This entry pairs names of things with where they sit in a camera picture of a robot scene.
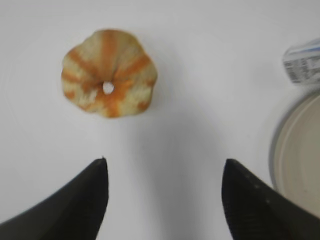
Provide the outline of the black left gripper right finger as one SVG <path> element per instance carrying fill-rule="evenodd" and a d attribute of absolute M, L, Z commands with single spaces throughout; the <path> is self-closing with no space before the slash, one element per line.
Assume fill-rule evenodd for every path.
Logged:
<path fill-rule="evenodd" d="M 227 159 L 221 199 L 234 240 L 318 240 L 320 219 L 289 201 L 239 161 Z"/>

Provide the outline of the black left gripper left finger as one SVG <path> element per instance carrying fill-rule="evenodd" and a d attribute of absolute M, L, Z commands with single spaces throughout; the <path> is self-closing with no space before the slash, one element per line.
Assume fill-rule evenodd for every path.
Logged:
<path fill-rule="evenodd" d="M 109 200 L 107 160 L 94 160 L 54 194 L 1 223 L 2 240 L 95 240 Z"/>

